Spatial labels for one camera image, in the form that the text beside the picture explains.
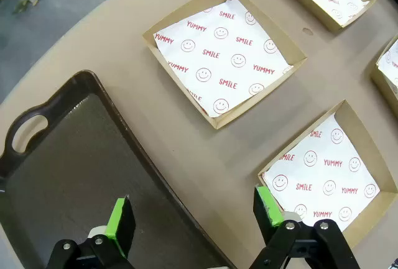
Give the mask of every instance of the black tray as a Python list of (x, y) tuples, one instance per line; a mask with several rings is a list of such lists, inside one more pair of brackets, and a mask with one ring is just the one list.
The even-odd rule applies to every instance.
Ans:
[[(36, 115), (48, 127), (24, 153), (18, 128)], [(83, 242), (129, 195), (136, 232), (129, 261), (140, 268), (235, 268), (188, 212), (121, 117), (96, 75), (81, 71), (11, 125), (0, 158), (0, 221), (22, 264), (46, 266), (60, 239)]]

